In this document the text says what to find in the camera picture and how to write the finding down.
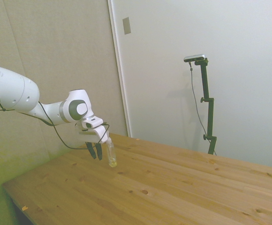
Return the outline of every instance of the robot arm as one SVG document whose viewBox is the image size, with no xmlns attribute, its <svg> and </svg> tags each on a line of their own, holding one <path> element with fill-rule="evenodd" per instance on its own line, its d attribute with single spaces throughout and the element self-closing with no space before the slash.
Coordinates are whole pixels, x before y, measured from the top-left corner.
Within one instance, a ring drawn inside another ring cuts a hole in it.
<svg viewBox="0 0 272 225">
<path fill-rule="evenodd" d="M 0 67 L 0 106 L 48 125 L 76 123 L 79 136 L 87 143 L 104 143 L 108 139 L 103 120 L 94 116 L 85 90 L 72 90 L 62 102 L 41 104 L 38 86 L 32 80 Z"/>
</svg>

